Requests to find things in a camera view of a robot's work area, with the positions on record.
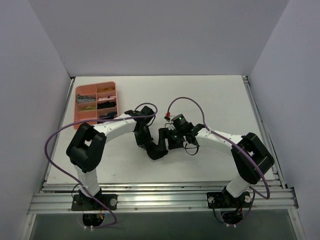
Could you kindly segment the black striped underwear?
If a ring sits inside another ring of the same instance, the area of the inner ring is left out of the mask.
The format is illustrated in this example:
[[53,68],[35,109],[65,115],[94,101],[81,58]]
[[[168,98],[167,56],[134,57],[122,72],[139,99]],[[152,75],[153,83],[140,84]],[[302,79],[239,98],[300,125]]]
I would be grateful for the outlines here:
[[147,155],[150,159],[155,161],[168,154],[169,151],[166,146],[166,137],[166,130],[164,128],[160,128],[158,130],[158,144],[150,141],[145,145]]

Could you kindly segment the pink compartment organizer box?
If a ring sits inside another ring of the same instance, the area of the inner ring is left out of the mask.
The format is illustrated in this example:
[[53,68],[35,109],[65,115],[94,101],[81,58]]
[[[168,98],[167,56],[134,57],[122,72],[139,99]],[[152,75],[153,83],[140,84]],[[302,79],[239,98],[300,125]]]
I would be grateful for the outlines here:
[[[115,87],[115,90],[109,92],[97,92],[99,86],[106,87]],[[92,96],[96,98],[95,102],[88,102],[83,104],[76,103],[76,95],[85,95]],[[116,99],[97,101],[97,96],[116,96]],[[97,109],[97,103],[104,102],[116,102],[116,106],[112,108]],[[96,106],[96,110],[84,110],[87,106]],[[100,115],[105,115],[110,112],[117,112],[117,117],[119,115],[118,107],[118,97],[117,97],[117,87],[116,83],[113,81],[102,82],[102,83],[93,83],[87,85],[80,85],[75,88],[75,97],[74,97],[74,115],[73,120],[75,122],[88,120],[88,124],[94,125],[97,123],[96,119],[100,119]]]

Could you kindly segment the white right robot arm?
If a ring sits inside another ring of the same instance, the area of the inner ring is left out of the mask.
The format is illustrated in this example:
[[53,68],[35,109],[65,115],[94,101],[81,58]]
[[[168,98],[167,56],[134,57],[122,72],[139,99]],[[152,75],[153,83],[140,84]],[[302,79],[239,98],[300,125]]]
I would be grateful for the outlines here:
[[183,114],[171,116],[167,113],[164,118],[173,125],[176,131],[175,138],[179,141],[196,148],[215,149],[233,157],[237,175],[224,188],[222,200],[225,205],[234,206],[240,201],[240,195],[247,189],[253,189],[253,185],[260,180],[264,183],[266,194],[263,195],[255,189],[253,192],[264,199],[270,198],[270,188],[265,174],[272,168],[275,160],[256,134],[249,132],[246,135],[234,135],[214,131],[205,122],[193,125]]

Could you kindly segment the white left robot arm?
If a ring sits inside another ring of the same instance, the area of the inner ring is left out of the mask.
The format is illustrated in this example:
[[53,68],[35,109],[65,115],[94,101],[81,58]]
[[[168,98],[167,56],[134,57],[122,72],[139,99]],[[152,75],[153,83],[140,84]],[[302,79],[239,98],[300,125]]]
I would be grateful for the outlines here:
[[99,119],[96,124],[84,122],[79,125],[66,149],[66,155],[76,169],[84,194],[82,202],[88,209],[95,210],[101,203],[97,167],[106,143],[124,134],[143,130],[156,113],[144,106],[140,111],[128,110],[114,119]]

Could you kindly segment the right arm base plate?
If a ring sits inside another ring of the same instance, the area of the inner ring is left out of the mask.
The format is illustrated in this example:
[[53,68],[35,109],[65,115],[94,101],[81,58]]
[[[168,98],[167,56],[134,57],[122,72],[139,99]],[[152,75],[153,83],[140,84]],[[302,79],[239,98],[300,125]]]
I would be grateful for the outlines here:
[[207,206],[210,209],[238,209],[248,208],[252,199],[249,192],[243,192],[239,197],[233,197],[229,192],[207,192]]

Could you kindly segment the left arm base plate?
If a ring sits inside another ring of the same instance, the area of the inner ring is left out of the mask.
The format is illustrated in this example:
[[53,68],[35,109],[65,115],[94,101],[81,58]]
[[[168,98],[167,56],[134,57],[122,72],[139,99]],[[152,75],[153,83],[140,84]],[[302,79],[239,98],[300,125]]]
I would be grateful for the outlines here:
[[[95,196],[102,204],[110,210],[117,209],[118,195],[117,194],[97,194]],[[73,196],[72,211],[100,211],[106,210],[104,206],[99,204],[93,198],[84,195],[82,192]]]

